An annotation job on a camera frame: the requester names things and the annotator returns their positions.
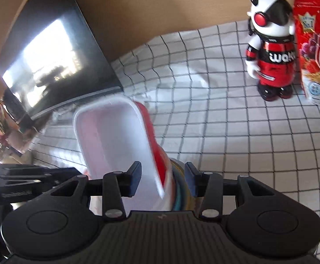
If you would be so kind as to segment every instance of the figurine head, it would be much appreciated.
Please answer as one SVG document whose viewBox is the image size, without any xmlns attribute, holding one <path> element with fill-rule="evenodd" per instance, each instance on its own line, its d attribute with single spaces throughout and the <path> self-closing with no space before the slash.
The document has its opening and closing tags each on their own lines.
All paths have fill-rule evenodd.
<svg viewBox="0 0 320 264">
<path fill-rule="evenodd" d="M 294 34 L 292 7 L 286 0 L 250 1 L 252 6 L 247 15 L 252 19 L 255 31 L 271 37 Z"/>
</svg>

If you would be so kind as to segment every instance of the monitor screen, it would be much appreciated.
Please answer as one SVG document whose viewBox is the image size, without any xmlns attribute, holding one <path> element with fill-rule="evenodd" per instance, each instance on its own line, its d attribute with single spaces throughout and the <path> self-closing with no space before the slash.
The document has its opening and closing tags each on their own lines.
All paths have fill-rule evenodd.
<svg viewBox="0 0 320 264">
<path fill-rule="evenodd" d="M 122 90 L 75 0 L 28 0 L 1 52 L 0 74 L 32 117 Z"/>
</svg>

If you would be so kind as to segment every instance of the cereal bag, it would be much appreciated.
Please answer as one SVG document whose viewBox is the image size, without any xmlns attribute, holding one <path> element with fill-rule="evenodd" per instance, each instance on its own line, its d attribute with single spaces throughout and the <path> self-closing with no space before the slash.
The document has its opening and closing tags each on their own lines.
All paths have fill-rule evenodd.
<svg viewBox="0 0 320 264">
<path fill-rule="evenodd" d="M 320 0 L 295 0 L 297 47 L 306 98 L 320 106 Z"/>
</svg>

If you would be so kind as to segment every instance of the white grid tablecloth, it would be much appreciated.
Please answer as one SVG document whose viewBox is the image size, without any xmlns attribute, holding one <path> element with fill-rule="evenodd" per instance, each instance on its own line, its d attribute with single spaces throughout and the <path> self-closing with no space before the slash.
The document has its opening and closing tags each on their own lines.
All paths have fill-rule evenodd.
<svg viewBox="0 0 320 264">
<path fill-rule="evenodd" d="M 320 108 L 298 82 L 291 99 L 265 102 L 245 72 L 248 40 L 246 21 L 172 33 L 112 66 L 124 94 L 148 108 L 169 157 L 224 178 L 249 173 L 320 216 Z M 37 164 L 86 170 L 72 118 L 61 115 L 33 140 Z M 224 201 L 227 213 L 233 202 Z"/>
</svg>

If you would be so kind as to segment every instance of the panda robot figurine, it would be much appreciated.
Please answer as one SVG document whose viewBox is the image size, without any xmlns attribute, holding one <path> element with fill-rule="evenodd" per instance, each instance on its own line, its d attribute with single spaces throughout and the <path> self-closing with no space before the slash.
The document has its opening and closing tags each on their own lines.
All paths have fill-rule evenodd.
<svg viewBox="0 0 320 264">
<path fill-rule="evenodd" d="M 248 74 L 259 79 L 257 89 L 266 101 L 292 96 L 296 53 L 292 7 L 286 0 L 251 0 L 246 51 Z"/>
</svg>

